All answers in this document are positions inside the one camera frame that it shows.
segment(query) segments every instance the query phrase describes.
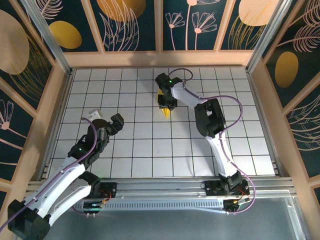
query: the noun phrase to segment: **yellow circle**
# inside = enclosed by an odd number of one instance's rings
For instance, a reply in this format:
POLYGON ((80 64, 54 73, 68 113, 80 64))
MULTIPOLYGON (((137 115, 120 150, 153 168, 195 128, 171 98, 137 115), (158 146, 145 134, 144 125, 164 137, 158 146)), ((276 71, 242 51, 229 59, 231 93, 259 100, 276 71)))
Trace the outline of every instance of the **yellow circle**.
POLYGON ((125 6, 128 10, 132 9, 135 17, 140 17, 146 9, 146 0, 96 0, 102 12, 109 18, 124 22, 125 21, 125 6))
POLYGON ((0 10, 0 69, 8 74, 22 73, 29 61, 28 35, 10 14, 0 10))
POLYGON ((295 80, 299 68, 297 56, 285 51, 280 55, 275 64, 275 82, 280 88, 289 87, 295 80))
POLYGON ((54 21, 49 28, 61 47, 76 49, 82 43, 80 32, 66 21, 54 21))
POLYGON ((239 18, 249 26, 266 25, 279 0, 241 0, 239 5, 239 18))

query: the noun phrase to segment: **white grid mat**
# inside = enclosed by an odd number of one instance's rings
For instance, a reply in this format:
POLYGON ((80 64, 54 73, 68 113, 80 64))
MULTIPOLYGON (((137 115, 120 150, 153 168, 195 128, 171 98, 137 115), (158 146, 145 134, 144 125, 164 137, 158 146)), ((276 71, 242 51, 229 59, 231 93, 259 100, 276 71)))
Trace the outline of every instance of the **white grid mat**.
MULTIPOLYGON (((178 102, 169 119, 158 108, 154 79, 175 68, 110 68, 76 70, 49 174, 55 172, 68 151, 87 132, 80 123, 98 108, 103 118, 120 113, 121 132, 110 138, 104 152, 89 170, 100 178, 217 176, 210 145, 196 128, 194 111, 178 102)), ((255 102, 242 67, 188 67, 193 80, 187 87, 205 97, 230 95, 243 104, 242 121, 227 131, 234 162, 248 175, 274 175, 255 102)), ((189 78, 183 70, 170 77, 189 78)), ((237 103, 219 100, 230 125, 240 110, 237 103)))

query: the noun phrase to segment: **small white object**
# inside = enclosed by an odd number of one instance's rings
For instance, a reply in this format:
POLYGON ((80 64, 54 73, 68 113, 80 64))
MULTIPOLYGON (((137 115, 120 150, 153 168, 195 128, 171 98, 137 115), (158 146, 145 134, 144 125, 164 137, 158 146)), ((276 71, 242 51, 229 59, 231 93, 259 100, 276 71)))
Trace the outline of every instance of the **small white object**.
POLYGON ((100 109, 97 109, 97 108, 91 110, 88 115, 88 119, 90 121, 93 121, 96 119, 102 119, 102 117, 103 117, 102 112, 100 111, 100 109))

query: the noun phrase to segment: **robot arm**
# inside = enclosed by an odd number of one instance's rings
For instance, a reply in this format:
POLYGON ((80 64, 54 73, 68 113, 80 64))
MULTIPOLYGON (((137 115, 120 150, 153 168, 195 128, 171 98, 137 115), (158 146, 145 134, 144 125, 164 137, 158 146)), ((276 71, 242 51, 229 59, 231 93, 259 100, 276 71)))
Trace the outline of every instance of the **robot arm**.
POLYGON ((97 109, 89 114, 96 130, 97 142, 87 157, 80 160, 94 145, 95 134, 91 125, 87 134, 71 148, 55 174, 24 201, 14 200, 9 205, 8 219, 25 208, 8 224, 9 230, 25 240, 41 240, 49 232, 50 226, 72 205, 87 196, 100 195, 100 179, 86 169, 99 158, 109 143, 109 137, 118 133, 124 126, 124 120, 119 113, 111 117, 113 123, 101 117, 97 109))
POLYGON ((194 110, 197 130, 209 142, 218 164, 221 185, 217 188, 221 187, 225 194, 229 194, 237 191, 240 185, 247 184, 241 173, 229 163, 229 160, 233 162, 233 159, 225 133, 220 135, 225 129, 226 120, 218 100, 205 100, 200 96, 196 97, 196 94, 190 94, 185 90, 180 78, 170 79, 165 73, 158 75, 155 82, 163 93, 158 95, 160 108, 169 108, 172 111, 178 104, 177 100, 180 100, 194 110))

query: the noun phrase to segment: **floral wallpaper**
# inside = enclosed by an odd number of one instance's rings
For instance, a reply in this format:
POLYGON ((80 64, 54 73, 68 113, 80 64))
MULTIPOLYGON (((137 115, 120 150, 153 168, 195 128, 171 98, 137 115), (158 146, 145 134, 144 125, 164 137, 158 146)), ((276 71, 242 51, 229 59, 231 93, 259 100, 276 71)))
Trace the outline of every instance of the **floral wallpaper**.
POLYGON ((305 1, 266 63, 285 107, 320 71, 320 1, 305 1))
POLYGON ((33 117, 0 90, 0 178, 12 180, 33 117))
POLYGON ((9 1, 0 1, 0 78, 38 108, 52 64, 9 1))
POLYGON ((90 0, 106 52, 155 51, 154 0, 90 0))
POLYGON ((309 177, 320 175, 320 85, 286 118, 309 177))
POLYGON ((279 0, 236 0, 221 50, 253 50, 279 0))
POLYGON ((63 52, 98 51, 80 0, 35 0, 35 3, 63 52))
POLYGON ((213 50, 227 0, 164 0, 163 50, 213 50))
POLYGON ((271 48, 272 44, 274 43, 276 37, 279 35, 279 32, 282 30, 282 27, 284 26, 285 22, 287 21, 289 15, 291 14, 291 11, 293 10, 293 8, 295 7, 296 3, 298 0, 292 0, 290 7, 288 9, 288 12, 285 14, 284 18, 282 19, 280 26, 278 28, 278 30, 275 32, 274 36, 272 37, 272 39, 270 40, 269 44, 266 46, 262 57, 265 58, 266 54, 269 52, 269 49, 271 48))

